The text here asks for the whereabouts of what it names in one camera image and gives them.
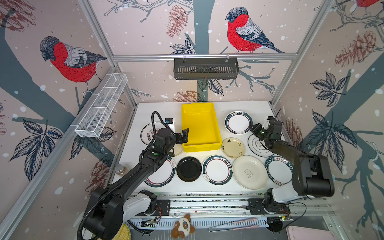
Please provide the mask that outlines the white plate green red rim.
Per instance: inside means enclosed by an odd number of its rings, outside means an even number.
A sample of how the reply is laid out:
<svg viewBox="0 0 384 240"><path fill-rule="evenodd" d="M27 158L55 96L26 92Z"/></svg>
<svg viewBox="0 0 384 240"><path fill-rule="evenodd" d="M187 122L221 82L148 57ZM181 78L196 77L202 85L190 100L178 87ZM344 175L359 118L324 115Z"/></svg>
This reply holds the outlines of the white plate green red rim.
<svg viewBox="0 0 384 240"><path fill-rule="evenodd" d="M235 135L243 135L250 131L253 119L251 116L242 111L234 111L229 113L225 118L226 129Z"/></svg>

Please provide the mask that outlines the small cream plate red stamps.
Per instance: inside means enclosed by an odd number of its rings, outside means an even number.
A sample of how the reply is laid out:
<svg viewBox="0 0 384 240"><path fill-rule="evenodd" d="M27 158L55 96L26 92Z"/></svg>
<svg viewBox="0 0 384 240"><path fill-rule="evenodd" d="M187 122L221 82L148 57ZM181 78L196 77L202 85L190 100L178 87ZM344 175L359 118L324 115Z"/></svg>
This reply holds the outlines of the small cream plate red stamps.
<svg viewBox="0 0 384 240"><path fill-rule="evenodd" d="M222 143L222 151L227 157L236 159L246 153L246 148L239 139L226 138Z"/></svg>

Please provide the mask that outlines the large cream plate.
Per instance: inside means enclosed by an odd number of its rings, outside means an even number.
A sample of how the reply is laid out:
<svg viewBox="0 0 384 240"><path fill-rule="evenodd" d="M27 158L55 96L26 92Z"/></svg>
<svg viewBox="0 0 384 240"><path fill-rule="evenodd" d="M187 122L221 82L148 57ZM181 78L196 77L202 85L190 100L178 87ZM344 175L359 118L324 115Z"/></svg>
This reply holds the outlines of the large cream plate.
<svg viewBox="0 0 384 240"><path fill-rule="evenodd" d="M239 185L249 190L263 188L268 180L264 164L252 156L240 156L235 159L233 175Z"/></svg>

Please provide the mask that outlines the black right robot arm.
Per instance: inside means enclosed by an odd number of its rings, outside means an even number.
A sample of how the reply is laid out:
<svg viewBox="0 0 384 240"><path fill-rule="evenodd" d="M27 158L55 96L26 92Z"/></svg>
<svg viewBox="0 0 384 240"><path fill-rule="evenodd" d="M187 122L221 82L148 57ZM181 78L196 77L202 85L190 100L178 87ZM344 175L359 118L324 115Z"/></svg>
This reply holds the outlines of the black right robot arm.
<svg viewBox="0 0 384 240"><path fill-rule="evenodd" d="M274 117L269 116L266 123L267 128L259 123L251 125L250 131L264 143L267 150L293 164L293 175L289 183L267 190L263 202L264 209L273 213L289 202L303 197L332 197L335 186L327 157L305 153L283 141L281 139L283 123Z"/></svg>

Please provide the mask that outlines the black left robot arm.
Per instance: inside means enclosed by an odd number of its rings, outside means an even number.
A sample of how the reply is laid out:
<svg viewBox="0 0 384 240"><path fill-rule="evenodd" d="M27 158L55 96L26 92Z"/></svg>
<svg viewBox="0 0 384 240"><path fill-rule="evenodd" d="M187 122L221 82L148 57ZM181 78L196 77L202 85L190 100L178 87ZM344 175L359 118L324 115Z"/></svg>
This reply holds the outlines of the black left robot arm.
<svg viewBox="0 0 384 240"><path fill-rule="evenodd" d="M83 230L91 232L95 240L111 240L125 221L155 208L157 197L149 191L140 192L135 199L130 196L168 160L176 144L187 143L189 138L189 129L175 133L165 121L161 123L163 128L155 131L154 138L139 155L138 164L115 183L98 187L91 194L77 230L78 240L83 239Z"/></svg>

